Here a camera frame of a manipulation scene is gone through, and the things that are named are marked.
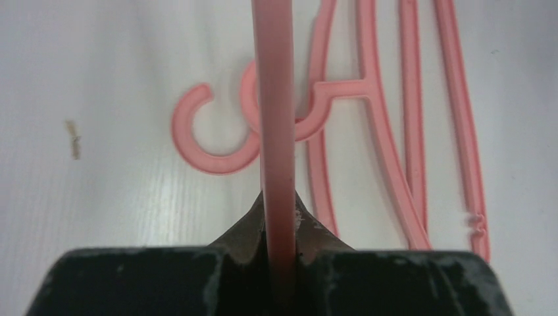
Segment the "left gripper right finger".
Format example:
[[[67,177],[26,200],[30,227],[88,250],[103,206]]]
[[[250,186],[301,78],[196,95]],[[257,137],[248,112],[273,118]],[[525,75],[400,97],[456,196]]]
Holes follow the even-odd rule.
[[[467,251],[357,251],[297,215],[296,315],[511,315],[490,266]]]

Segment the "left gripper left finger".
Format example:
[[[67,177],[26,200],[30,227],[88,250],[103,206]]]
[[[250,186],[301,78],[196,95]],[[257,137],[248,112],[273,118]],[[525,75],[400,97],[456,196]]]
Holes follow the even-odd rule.
[[[263,199],[208,246],[83,248],[49,269],[29,315],[267,315]]]

